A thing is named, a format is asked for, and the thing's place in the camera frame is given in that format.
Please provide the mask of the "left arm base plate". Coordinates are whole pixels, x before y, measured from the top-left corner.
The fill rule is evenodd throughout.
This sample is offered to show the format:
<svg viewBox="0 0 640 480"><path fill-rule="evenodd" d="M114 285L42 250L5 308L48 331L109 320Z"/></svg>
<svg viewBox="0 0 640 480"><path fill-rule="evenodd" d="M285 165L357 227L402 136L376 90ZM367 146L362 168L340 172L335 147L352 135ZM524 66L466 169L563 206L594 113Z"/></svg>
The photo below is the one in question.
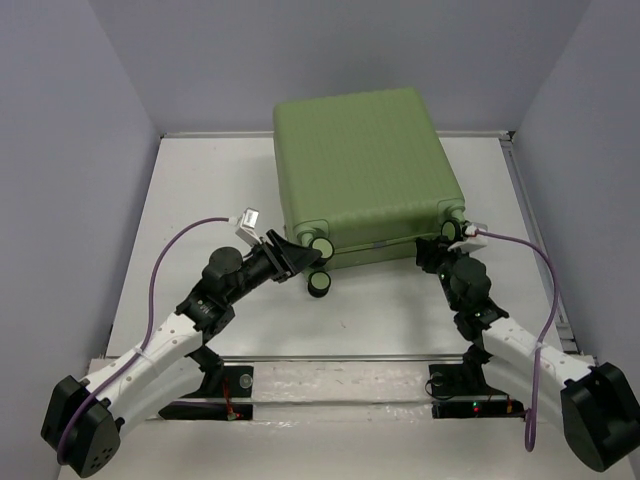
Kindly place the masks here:
<svg viewBox="0 0 640 480"><path fill-rule="evenodd" d="M220 376L206 374L200 387L158 412L163 420L251 421L254 367L225 366Z"/></svg>

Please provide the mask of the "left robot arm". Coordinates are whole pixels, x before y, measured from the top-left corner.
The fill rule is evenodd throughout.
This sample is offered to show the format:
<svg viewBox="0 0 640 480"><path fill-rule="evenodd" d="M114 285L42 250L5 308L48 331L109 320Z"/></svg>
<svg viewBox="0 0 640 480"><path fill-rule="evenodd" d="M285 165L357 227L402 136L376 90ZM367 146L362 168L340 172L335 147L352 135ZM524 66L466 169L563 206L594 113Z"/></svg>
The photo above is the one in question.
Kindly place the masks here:
<svg viewBox="0 0 640 480"><path fill-rule="evenodd" d="M254 239L247 254L231 246L214 250L186 298L160 325L148 323L140 343L81 380L68 375L55 385L41 436L58 463L88 478L152 409L193 390L215 392L223 361L207 344L234 318L235 303L267 281L283 283L328 257L273 230ZM162 380L175 365L188 369L186 377Z"/></svg>

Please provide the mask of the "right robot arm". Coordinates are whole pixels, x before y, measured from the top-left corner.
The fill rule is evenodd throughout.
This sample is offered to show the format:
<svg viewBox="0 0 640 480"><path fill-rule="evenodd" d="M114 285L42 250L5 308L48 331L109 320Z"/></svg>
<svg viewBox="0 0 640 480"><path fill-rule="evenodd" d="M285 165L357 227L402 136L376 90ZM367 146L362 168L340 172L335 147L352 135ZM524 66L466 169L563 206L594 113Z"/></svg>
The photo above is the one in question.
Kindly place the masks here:
<svg viewBox="0 0 640 480"><path fill-rule="evenodd" d="M554 424L573 454L604 472L639 447L639 401L624 372L594 365L530 333L490 297L486 266L464 251L471 237L419 238L416 264L438 276L454 323L470 342L460 368L470 391L488 387L524 407L524 445L533 452L541 419Z"/></svg>

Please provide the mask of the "green hardshell suitcase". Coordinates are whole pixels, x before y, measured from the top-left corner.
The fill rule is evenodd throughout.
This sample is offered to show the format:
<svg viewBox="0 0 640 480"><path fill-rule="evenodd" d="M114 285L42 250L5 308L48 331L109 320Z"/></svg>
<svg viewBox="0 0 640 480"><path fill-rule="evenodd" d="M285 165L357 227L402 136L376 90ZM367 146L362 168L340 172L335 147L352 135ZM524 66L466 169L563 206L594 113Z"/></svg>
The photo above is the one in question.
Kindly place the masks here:
<svg viewBox="0 0 640 480"><path fill-rule="evenodd" d="M465 220L465 198L413 87L287 101L273 145L292 243L321 251L305 272L324 297L330 271L408 258L416 240Z"/></svg>

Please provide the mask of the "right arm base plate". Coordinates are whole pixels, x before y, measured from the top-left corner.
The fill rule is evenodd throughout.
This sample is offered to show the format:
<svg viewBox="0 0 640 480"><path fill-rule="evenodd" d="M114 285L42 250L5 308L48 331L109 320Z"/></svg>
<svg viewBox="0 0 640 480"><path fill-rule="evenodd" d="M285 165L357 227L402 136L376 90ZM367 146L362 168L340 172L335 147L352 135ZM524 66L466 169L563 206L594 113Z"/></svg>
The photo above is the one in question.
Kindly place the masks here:
<svg viewBox="0 0 640 480"><path fill-rule="evenodd" d="M437 420L525 417L521 402L490 387L479 369L463 363L431 364L424 389Z"/></svg>

